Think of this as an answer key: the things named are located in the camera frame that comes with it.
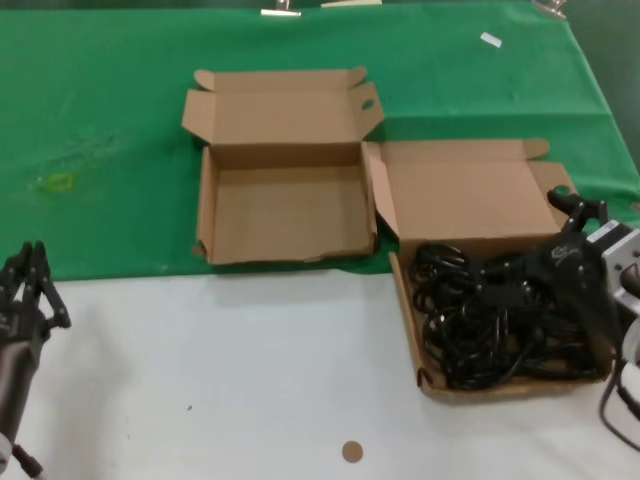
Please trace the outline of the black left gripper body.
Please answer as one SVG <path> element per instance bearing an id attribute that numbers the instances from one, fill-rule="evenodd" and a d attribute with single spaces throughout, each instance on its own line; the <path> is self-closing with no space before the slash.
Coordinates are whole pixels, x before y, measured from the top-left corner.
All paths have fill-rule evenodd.
<path id="1" fill-rule="evenodd" d="M 19 301 L 1 319 L 1 434 L 16 436 L 49 334 L 44 314 Z"/>

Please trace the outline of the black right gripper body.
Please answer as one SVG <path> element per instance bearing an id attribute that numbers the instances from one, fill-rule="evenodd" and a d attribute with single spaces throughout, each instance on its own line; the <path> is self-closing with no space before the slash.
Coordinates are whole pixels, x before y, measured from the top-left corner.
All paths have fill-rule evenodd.
<path id="1" fill-rule="evenodd" d="M 524 255 L 526 276 L 551 290 L 562 309 L 612 346 L 621 343 L 618 310 L 601 262 L 583 232 L 561 231 Z"/>

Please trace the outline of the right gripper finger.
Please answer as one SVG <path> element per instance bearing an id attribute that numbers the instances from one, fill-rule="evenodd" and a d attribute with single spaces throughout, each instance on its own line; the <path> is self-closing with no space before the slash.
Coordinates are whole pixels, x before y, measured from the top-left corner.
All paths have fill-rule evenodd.
<path id="1" fill-rule="evenodd" d="M 477 268 L 476 292 L 482 303 L 532 303 L 525 255 L 511 253 L 482 261 Z"/>
<path id="2" fill-rule="evenodd" d="M 561 193 L 558 187 L 547 192 L 547 200 L 567 216 L 562 233 L 582 232 L 589 220 L 597 220 L 600 227 L 608 222 L 608 206 L 602 200 L 588 200 L 577 193 Z"/>

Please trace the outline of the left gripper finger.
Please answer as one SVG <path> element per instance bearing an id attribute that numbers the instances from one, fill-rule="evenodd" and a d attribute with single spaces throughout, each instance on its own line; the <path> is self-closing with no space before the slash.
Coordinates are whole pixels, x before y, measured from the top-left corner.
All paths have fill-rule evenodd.
<path id="1" fill-rule="evenodd" d="M 1 269 L 1 309 L 4 310 L 14 299 L 28 270 L 28 245 L 6 259 Z"/>
<path id="2" fill-rule="evenodd" d="M 68 310 L 51 279 L 51 268 L 44 243 L 41 241 L 26 242 L 25 247 L 23 305 L 29 313 L 36 316 L 43 329 L 70 328 L 71 319 Z M 45 297 L 52 310 L 49 317 L 40 309 L 42 296 Z"/>

